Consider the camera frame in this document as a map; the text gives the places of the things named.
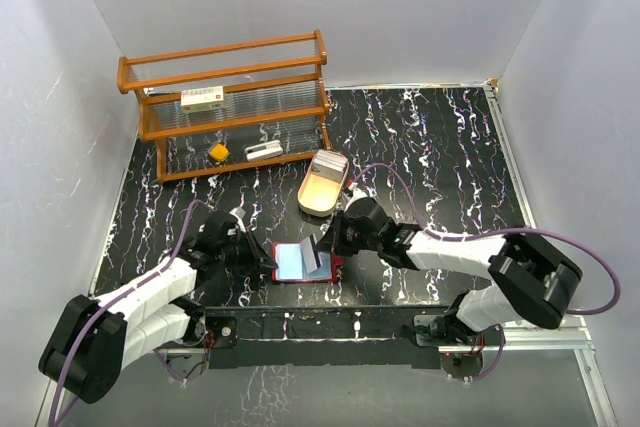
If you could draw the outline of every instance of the yellow block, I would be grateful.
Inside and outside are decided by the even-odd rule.
[[[229,157],[229,150],[224,145],[218,144],[209,150],[209,156],[216,162],[224,162]]]

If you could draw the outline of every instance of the gray wall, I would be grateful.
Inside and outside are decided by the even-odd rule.
[[[588,319],[614,410],[640,408],[640,0],[543,0],[500,82],[500,102],[534,215],[597,248],[622,279],[622,301]],[[577,307],[608,300],[585,263]]]
[[[0,0],[0,417],[33,425],[37,370],[86,292],[135,138],[120,52],[92,0]]]
[[[500,76],[540,0],[95,0],[125,55],[321,28],[328,85]]]

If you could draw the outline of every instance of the white box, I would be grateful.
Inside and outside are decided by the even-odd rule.
[[[203,89],[183,90],[180,95],[180,107],[185,114],[222,109],[225,107],[222,86]]]

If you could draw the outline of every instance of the red object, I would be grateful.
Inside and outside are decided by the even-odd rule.
[[[273,243],[273,258],[276,258],[276,246],[282,242],[274,242]],[[331,254],[331,278],[330,279],[304,279],[304,280],[278,280],[276,278],[276,272],[278,269],[275,269],[271,272],[271,280],[274,284],[326,284],[328,282],[337,282],[338,281],[338,269],[344,265],[344,257],[340,257],[338,255]]]

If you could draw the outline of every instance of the metal mesh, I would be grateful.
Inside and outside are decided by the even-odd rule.
[[[225,100],[224,108],[190,114],[182,111],[179,100],[152,107],[160,120],[161,130],[166,130],[323,105],[322,91],[317,81],[227,94]]]
[[[244,149],[270,140],[279,140],[282,155],[314,152],[322,149],[320,123],[316,117],[302,117],[284,122],[247,125],[236,129],[167,139],[167,173],[176,174],[209,169],[217,164],[208,151],[221,143],[229,149],[224,165],[246,162]]]
[[[135,64],[131,68],[141,81],[176,75],[230,69],[245,65],[264,64],[282,60],[301,59],[319,55],[315,39],[286,44],[266,45],[249,49],[206,54],[184,59],[163,60]]]

